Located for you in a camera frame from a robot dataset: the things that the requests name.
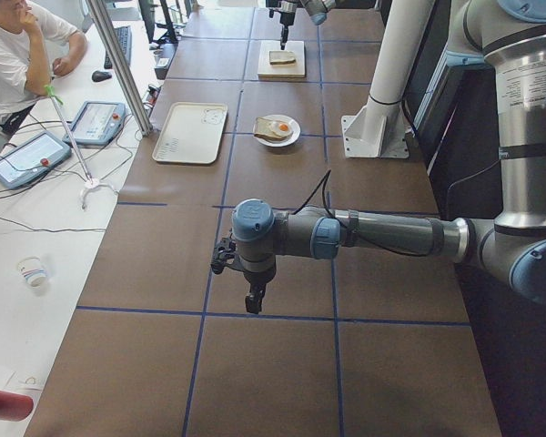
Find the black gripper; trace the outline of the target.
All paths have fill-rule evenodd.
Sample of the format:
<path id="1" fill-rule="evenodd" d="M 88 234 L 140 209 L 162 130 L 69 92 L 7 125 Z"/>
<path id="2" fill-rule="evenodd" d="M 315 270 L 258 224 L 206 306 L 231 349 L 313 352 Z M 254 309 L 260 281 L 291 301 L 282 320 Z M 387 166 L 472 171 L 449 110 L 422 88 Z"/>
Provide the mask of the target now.
<path id="1" fill-rule="evenodd" d="M 249 283 L 249 292 L 245 297 L 246 311 L 259 314 L 262 311 L 262 300 L 268 284 L 268 271 L 246 271 L 245 279 Z"/>
<path id="2" fill-rule="evenodd" d="M 288 41 L 288 27 L 294 25 L 297 11 L 297 2 L 295 0 L 279 0 L 278 11 L 280 13 L 280 23 L 283 25 L 280 36 L 280 49 L 285 49 Z"/>

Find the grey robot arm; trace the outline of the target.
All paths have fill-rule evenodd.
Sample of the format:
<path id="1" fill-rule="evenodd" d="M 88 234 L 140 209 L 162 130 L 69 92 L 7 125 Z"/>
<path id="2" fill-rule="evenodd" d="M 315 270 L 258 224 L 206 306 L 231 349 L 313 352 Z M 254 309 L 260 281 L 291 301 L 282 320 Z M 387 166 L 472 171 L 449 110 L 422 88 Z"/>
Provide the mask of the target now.
<path id="1" fill-rule="evenodd" d="M 333 259 L 342 247 L 446 256 L 546 304 L 546 1 L 453 2 L 447 53 L 450 64 L 494 68 L 501 213 L 452 221 L 310 206 L 289 213 L 247 199 L 235 207 L 211 269 L 244 275 L 248 312 L 261 311 L 277 256 Z"/>
<path id="2" fill-rule="evenodd" d="M 314 25 L 321 25 L 326 19 L 329 11 L 336 7 L 335 1 L 323 0 L 297 0 L 278 1 L 271 11 L 280 14 L 281 23 L 280 49 L 285 50 L 288 42 L 289 28 L 294 25 L 297 9 L 302 7 L 308 13 Z"/>

